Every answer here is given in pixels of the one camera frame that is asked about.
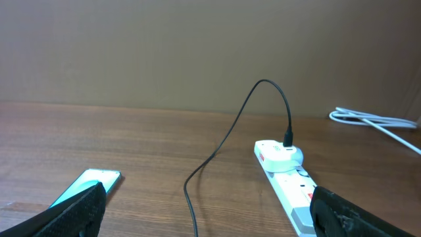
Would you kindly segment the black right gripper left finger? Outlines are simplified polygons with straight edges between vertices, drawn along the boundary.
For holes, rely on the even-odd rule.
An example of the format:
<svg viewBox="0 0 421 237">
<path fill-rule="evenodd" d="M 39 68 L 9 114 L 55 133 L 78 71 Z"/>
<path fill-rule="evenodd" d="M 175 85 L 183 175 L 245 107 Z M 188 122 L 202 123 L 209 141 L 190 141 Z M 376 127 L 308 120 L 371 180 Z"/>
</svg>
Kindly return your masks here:
<svg viewBox="0 0 421 237">
<path fill-rule="evenodd" d="M 105 214 L 103 184 L 79 192 L 44 212 L 1 232 L 1 237 L 97 237 Z"/>
</svg>

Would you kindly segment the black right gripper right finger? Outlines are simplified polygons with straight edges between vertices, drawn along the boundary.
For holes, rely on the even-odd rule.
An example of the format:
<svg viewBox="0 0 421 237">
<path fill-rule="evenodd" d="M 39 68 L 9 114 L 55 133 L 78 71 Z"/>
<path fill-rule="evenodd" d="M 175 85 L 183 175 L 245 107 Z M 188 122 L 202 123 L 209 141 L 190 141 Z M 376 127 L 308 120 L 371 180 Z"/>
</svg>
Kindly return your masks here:
<svg viewBox="0 0 421 237">
<path fill-rule="evenodd" d="M 317 237 L 414 237 L 321 186 L 314 189 L 310 214 Z"/>
</svg>

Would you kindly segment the white power strip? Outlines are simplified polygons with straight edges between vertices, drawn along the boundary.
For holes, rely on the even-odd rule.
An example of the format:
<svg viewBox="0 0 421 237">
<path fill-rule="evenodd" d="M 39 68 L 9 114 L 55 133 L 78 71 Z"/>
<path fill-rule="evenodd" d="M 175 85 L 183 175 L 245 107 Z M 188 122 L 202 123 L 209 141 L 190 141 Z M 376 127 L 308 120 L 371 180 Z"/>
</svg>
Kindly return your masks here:
<svg viewBox="0 0 421 237">
<path fill-rule="evenodd" d="M 276 193 L 297 236 L 316 237 L 310 214 L 310 203 L 317 185 L 302 167 L 286 172 L 264 173 Z"/>
</svg>

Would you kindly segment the turquoise screen smartphone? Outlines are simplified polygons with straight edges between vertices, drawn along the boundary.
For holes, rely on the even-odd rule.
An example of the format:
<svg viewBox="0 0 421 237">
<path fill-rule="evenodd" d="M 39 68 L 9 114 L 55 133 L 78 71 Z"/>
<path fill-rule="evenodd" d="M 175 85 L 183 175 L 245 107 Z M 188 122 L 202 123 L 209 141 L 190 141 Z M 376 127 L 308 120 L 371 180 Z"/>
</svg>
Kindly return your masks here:
<svg viewBox="0 0 421 237">
<path fill-rule="evenodd" d="M 52 208 L 99 182 L 102 183 L 106 194 L 109 194 L 121 177 L 120 171 L 87 169 L 49 207 Z"/>
</svg>

